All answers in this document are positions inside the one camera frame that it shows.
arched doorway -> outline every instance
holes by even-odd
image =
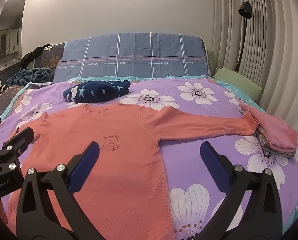
[[[7,0],[0,14],[0,80],[4,84],[22,58],[21,33],[25,0]]]

blue blanket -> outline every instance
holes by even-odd
[[[75,77],[163,78],[208,75],[201,38],[163,33],[116,33],[66,44],[54,83]]]
[[[52,72],[50,68],[34,68],[22,69],[12,77],[10,77],[5,84],[6,88],[11,85],[26,86],[28,83],[44,83],[52,81]]]

lamp pole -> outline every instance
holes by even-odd
[[[242,53],[243,53],[244,43],[245,43],[245,35],[247,33],[247,20],[252,18],[252,6],[248,1],[244,1],[241,4],[241,7],[239,9],[239,14],[244,18],[244,25],[243,25],[242,46],[241,46],[239,60],[236,65],[236,72],[239,72],[239,68],[242,60]]]

folded pink cloth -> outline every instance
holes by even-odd
[[[298,135],[295,129],[288,126],[280,117],[259,111],[253,106],[240,103],[239,106],[257,120],[265,130],[266,138],[272,149],[280,152],[294,152],[298,147]]]

pink long-sleeve shirt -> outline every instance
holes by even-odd
[[[81,191],[74,194],[92,224],[108,240],[173,240],[158,142],[251,135],[257,125],[249,112],[242,118],[219,118],[188,114],[171,106],[156,111],[118,103],[84,104],[51,115],[43,113],[21,127],[31,127],[36,140],[22,171],[25,176],[31,167],[38,172],[53,170],[96,141],[100,157]],[[14,192],[8,209],[8,225],[14,232],[19,193]],[[54,193],[49,195],[61,225],[69,229]]]

